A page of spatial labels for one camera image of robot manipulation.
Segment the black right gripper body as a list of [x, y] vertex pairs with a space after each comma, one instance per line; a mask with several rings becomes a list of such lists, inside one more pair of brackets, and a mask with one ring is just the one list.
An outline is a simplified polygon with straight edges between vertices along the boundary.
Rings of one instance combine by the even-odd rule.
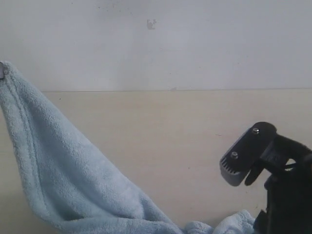
[[265, 183], [266, 210], [256, 217], [257, 234], [310, 234], [312, 232], [312, 151], [284, 136], [274, 140], [284, 162]]

